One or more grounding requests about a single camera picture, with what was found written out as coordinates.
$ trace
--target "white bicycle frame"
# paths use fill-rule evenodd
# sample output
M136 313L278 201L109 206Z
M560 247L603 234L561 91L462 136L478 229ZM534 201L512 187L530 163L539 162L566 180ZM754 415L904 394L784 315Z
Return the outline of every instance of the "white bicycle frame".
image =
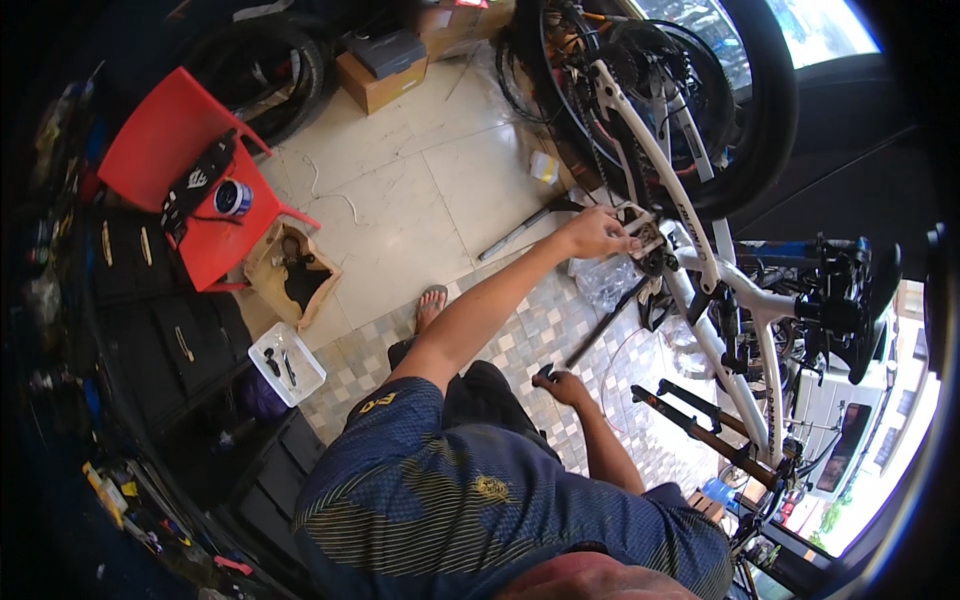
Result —
M783 397L780 389L777 348L770 325L783 317L796 316L794 299L789 296L771 294L760 289L736 268L733 240L726 220L713 224L714 238L720 255L713 253L703 225L693 209L693 204L686 195L680 178L674 172L671 161L664 153L670 152L669 132L663 132L663 136L658 135L660 139L658 141L613 79L607 65L602 60L596 60L592 67L597 89L597 102L602 116L609 122L610 114L608 111L615 110L623 118L640 143L640 147L650 158L654 168L657 169L657 173L660 175L660 185L666 188L681 216L682 227L677 227L677 222L667 221L660 228L664 235L673 233L673 238L676 240L676 247L672 252L676 255L681 269L677 272L664 269L663 278L673 295L674 302L677 303L681 316L689 323L687 313L695 296L694 284L687 273L688 271L699 271L701 273L700 287L707 294L716 288L718 281L723 281L733 290L737 303L751 313L759 341L763 378L767 388L768 410L766 419L756 404L753 392L747 385L747 379L742 374L734 373L731 368L722 363L721 357L727 346L717 334L706 310L700 315L691 330L704 354L707 355L707 359L717 377L723 383L724 389L733 400L737 411L739 411L750 440L756 445L756 459L770 468L777 468L783 457ZM655 89L654 92L652 106L655 120L658 123L670 114L668 110L671 104L679 104L680 107L674 110L674 114L680 120L684 135L693 151L698 173L702 180L710 179L713 176L712 167L706 156L703 140L689 110L685 107L683 96L672 89L672 82L669 82L669 78L665 77L661 78L660 90ZM668 127L665 127L665 124L659 129L669 130ZM634 204L639 204L634 187L634 174L630 173L630 166L623 148L618 141L614 140L613 143L627 176L630 200ZM667 244L666 247L670 252L670 245Z

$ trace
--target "checkered floor tile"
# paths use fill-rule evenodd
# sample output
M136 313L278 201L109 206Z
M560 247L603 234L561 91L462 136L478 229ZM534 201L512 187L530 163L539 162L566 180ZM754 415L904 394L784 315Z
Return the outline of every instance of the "checkered floor tile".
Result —
M450 300L520 254L457 279L447 286ZM503 371L567 470L587 476L587 450L576 413L530 383L531 375L547 363L561 368L603 316L584 300L575 281L565 274L565 266L531 290L476 358L490 361ZM327 380L300 408L325 443L343 431L350 409L390 373L387 348L413 335L416 303L405 304L315 353L326 369ZM636 304L632 303L572 372L584 381L591 397L602 402L614 435L630 454L647 488L675 481L687 494L716 475L717 455L653 414L645 404L634 404L630 391L635 384L656 390L660 379L667 377L716 401L715 386L698 372L698 368L703 369L691 354L695 347L690 347L684 328L685 324L675 318L664 323L657 334L640 330Z

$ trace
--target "red plastic chair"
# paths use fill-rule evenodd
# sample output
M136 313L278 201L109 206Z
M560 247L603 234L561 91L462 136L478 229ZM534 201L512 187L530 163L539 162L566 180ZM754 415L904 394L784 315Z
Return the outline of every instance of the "red plastic chair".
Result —
M237 130L235 163L224 176L242 181L253 192L247 214L233 217L240 225L188 218L180 242L180 256L199 291L214 286L239 263L281 214L308 225L320 224L277 199L240 141L245 135L270 149L245 123L234 117L197 83L183 67L177 68L143 99L110 145L98 177L124 199L149 212L159 212L170 185L215 139ZM216 217L212 192L194 213Z

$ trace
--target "blue patterned shirt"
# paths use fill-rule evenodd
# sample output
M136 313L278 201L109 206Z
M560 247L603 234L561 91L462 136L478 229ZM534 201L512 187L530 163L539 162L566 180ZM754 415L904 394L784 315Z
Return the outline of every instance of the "blue patterned shirt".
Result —
M424 379L384 385L353 408L308 478L294 535L330 597L488 598L587 547L705 600L729 588L726 536L676 485L635 495L566 472L512 431L443 430L443 405Z

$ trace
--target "man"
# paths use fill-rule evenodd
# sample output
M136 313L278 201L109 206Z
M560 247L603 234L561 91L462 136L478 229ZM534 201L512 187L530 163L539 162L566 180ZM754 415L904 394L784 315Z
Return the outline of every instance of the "man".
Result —
M353 408L300 494L294 532L322 592L724 595L727 538L676 484L644 489L579 379L534 383L580 416L589 479L564 470L496 367L457 374L561 261L635 248L612 210L595 206L446 309L442 290L423 295L418 335L390 348L393 372Z

